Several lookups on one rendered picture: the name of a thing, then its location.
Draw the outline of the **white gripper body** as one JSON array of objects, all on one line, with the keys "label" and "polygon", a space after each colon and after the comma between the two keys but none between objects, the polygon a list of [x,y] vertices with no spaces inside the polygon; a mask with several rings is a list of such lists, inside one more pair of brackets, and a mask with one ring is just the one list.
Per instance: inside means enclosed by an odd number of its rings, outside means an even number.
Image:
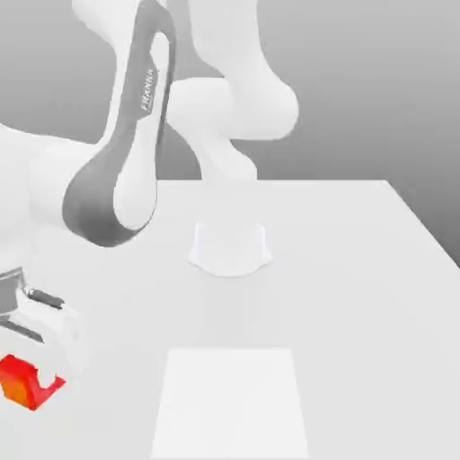
[{"label": "white gripper body", "polygon": [[0,308],[0,359],[8,354],[35,367],[54,364],[65,380],[80,376],[88,364],[82,321],[69,308]]}]

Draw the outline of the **small red cube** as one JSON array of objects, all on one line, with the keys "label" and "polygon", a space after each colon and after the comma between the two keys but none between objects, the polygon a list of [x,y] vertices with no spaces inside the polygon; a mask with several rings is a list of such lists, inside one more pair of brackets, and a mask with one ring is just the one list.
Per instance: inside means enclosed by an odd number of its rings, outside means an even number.
[{"label": "small red cube", "polygon": [[8,354],[0,359],[0,387],[4,397],[30,411],[36,411],[66,381],[55,376],[52,383],[43,387],[39,383],[38,369],[28,361]]}]

